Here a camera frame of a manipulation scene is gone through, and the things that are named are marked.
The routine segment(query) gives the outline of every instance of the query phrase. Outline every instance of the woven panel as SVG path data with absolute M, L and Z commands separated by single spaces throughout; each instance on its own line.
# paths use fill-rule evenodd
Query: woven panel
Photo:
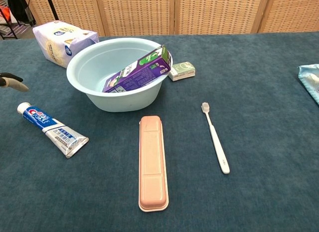
M 96 0 L 52 0 L 59 20 L 104 36 Z
M 30 0 L 29 7 L 37 25 L 54 21 L 54 16 L 48 0 Z
M 109 35 L 155 35 L 173 33 L 173 7 L 173 0 L 101 0 L 100 9 Z
M 319 30 L 319 0 L 274 0 L 260 32 Z
M 175 33 L 250 33 L 261 0 L 176 0 Z

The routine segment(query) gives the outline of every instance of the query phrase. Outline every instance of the toothpaste box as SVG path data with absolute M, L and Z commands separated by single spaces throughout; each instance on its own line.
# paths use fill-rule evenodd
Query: toothpaste box
M 170 71 L 171 55 L 162 45 L 106 80 L 103 92 L 124 92 L 150 84 Z

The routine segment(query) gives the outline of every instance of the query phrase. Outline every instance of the table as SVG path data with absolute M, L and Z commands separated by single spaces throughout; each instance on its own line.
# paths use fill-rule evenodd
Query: table
M 298 66 L 319 62 L 319 33 L 145 36 L 194 78 L 167 78 L 149 107 L 109 113 L 73 88 L 34 39 L 0 41 L 0 231 L 317 231 L 319 107 Z M 42 108 L 90 141 L 66 159 L 17 114 Z M 218 165 L 202 102 L 230 165 Z M 163 123 L 169 206 L 138 206 L 139 121 Z

